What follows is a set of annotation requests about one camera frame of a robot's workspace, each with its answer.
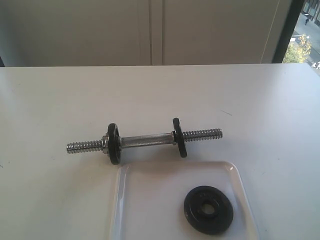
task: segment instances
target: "tabletop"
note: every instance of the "tabletop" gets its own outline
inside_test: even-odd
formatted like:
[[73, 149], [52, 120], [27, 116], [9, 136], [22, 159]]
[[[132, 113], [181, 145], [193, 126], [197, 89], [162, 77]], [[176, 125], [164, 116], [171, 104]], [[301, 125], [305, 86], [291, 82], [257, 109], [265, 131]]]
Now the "tabletop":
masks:
[[[119, 166], [102, 152], [121, 136], [221, 128], [188, 155], [239, 170], [261, 239], [320, 235], [320, 79], [306, 64], [0, 69], [0, 237], [107, 240]], [[122, 163], [181, 161], [176, 146], [125, 149]]]

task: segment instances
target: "plate center hole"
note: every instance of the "plate center hole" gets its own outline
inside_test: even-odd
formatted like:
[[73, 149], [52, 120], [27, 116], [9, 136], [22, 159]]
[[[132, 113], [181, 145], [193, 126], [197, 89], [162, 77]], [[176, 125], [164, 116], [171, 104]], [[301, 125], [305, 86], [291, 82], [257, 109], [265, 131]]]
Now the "plate center hole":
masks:
[[204, 212], [205, 214], [213, 214], [216, 210], [215, 207], [212, 205], [211, 202], [209, 201], [204, 201], [201, 204], [201, 210], [202, 212]]

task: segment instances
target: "street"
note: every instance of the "street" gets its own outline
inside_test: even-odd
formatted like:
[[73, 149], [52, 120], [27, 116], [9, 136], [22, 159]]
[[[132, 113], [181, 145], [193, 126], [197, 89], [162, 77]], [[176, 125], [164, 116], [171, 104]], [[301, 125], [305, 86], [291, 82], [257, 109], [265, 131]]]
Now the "street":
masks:
[[[311, 66], [313, 63], [320, 61], [320, 27], [318, 27], [312, 21], [309, 21], [307, 25], [305, 25], [306, 19], [306, 16], [300, 14], [292, 35], [295, 36], [306, 34], [309, 36], [311, 50], [310, 55], [305, 62]], [[312, 69], [320, 76], [320, 69]]]

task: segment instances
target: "metal threads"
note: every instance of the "metal threads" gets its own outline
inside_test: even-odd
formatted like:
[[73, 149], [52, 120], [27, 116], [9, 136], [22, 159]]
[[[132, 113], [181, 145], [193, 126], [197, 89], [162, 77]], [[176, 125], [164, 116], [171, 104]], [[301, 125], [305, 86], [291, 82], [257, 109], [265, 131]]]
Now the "metal threads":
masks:
[[221, 139], [223, 134], [220, 128], [197, 130], [197, 131], [184, 131], [182, 133], [185, 142]]
[[73, 142], [66, 145], [66, 152], [68, 154], [96, 152], [101, 150], [102, 150], [101, 140]]

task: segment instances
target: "black weight plate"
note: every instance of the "black weight plate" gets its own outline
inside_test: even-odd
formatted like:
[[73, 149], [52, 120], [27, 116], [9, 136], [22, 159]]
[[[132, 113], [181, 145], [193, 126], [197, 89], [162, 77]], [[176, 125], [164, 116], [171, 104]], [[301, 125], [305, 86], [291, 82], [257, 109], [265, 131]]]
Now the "black weight plate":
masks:
[[117, 165], [120, 163], [121, 151], [118, 143], [119, 131], [115, 123], [109, 124], [107, 135], [109, 158], [113, 165]]
[[[210, 212], [205, 210], [205, 205], [210, 206]], [[234, 210], [229, 199], [219, 189], [198, 186], [185, 197], [184, 215], [199, 232], [217, 235], [229, 228], [234, 218]]]
[[180, 127], [179, 118], [175, 117], [172, 121], [173, 121], [173, 128], [174, 128], [174, 132], [173, 132], [174, 140], [175, 140], [176, 144], [178, 145], [180, 156], [182, 158], [185, 158], [187, 156], [187, 149], [186, 149], [184, 136], [182, 134], [182, 130]]

